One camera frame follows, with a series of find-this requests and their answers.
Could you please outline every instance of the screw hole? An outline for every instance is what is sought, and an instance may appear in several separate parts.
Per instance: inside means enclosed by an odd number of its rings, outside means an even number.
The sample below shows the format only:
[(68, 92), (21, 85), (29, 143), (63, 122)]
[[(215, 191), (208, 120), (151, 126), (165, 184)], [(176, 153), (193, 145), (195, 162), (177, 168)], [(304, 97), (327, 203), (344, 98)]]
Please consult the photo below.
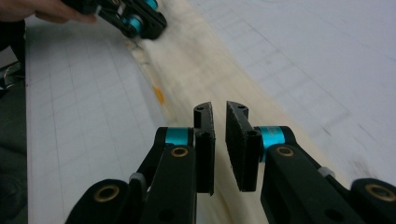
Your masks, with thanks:
[(113, 200), (119, 193), (120, 188), (117, 185), (107, 185), (99, 188), (93, 198), (99, 203), (105, 203)]
[(395, 193), (385, 187), (379, 186), (377, 184), (369, 184), (369, 185), (366, 185), (365, 188), (366, 188), (367, 192), (369, 192), (372, 196), (376, 197), (379, 200), (382, 200), (385, 202), (395, 202), (396, 201)]
[(189, 151), (184, 147), (176, 147), (172, 149), (171, 154), (174, 157), (185, 157)]
[(158, 219), (163, 222), (170, 222), (174, 219), (175, 213), (170, 209), (163, 209), (158, 215)]
[(327, 209), (324, 211), (324, 214), (326, 214), (329, 219), (336, 222), (342, 222), (344, 220), (344, 216), (334, 209)]
[(276, 149), (276, 152), (281, 155), (281, 156), (285, 156), (285, 157), (290, 157), (294, 155), (293, 150), (291, 150), (288, 147), (278, 147)]

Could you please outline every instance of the wooden board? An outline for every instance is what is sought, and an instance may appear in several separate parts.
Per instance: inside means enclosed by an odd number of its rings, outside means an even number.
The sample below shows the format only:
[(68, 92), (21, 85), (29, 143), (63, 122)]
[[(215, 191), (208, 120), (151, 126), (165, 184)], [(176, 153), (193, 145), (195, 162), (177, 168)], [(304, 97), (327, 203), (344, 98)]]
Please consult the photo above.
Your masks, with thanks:
[(155, 41), (127, 42), (129, 51), (156, 92), (169, 126), (192, 126), (192, 109), (201, 103), (213, 105), (216, 132), (215, 194), (199, 195), (204, 223), (265, 223), (260, 202), (264, 165), (260, 166), (255, 193), (238, 191), (225, 146), (226, 101), (246, 105), (254, 126), (286, 125), (298, 143), (337, 179), (346, 181), (329, 164), (322, 151), (284, 111), (240, 68), (217, 35), (187, 0), (159, 1), (168, 21)]

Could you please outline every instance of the teal cylindrical joint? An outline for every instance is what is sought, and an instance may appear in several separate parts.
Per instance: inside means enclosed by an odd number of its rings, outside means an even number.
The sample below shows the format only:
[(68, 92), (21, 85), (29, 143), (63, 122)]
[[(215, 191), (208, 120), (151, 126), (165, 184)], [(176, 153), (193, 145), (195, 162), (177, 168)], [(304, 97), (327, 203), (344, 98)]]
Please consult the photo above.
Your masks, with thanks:
[(284, 144), (285, 135), (283, 134), (279, 126), (261, 126), (259, 128), (262, 132), (262, 144), (264, 145), (262, 162), (265, 162), (268, 148), (275, 144)]
[(140, 32), (142, 31), (142, 23), (140, 22), (140, 20), (132, 17), (131, 19), (129, 19), (129, 24), (133, 26), (136, 29), (136, 32), (140, 35)]
[(165, 137), (166, 144), (187, 146), (189, 143), (188, 128), (168, 128)]
[(147, 5), (149, 5), (153, 10), (157, 10), (158, 4), (155, 0), (146, 0)]

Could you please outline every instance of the orange mark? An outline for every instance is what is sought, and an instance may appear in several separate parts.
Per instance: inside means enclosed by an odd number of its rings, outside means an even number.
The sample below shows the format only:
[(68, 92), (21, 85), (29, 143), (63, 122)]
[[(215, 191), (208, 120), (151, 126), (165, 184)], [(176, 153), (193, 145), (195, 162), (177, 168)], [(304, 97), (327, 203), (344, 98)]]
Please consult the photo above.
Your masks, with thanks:
[(160, 102), (160, 105), (163, 105), (165, 103), (165, 100), (163, 99), (163, 92), (158, 89), (157, 87), (152, 87), (154, 89), (154, 93), (157, 96), (158, 101)]

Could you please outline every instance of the human hand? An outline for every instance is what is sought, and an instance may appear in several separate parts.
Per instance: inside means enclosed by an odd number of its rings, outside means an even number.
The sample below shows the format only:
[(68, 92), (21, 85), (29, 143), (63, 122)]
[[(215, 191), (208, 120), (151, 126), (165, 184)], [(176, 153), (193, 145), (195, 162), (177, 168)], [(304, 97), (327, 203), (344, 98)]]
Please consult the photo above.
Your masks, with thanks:
[(57, 23), (96, 21), (93, 15), (82, 15), (61, 0), (0, 0), (0, 21), (21, 21), (31, 15)]

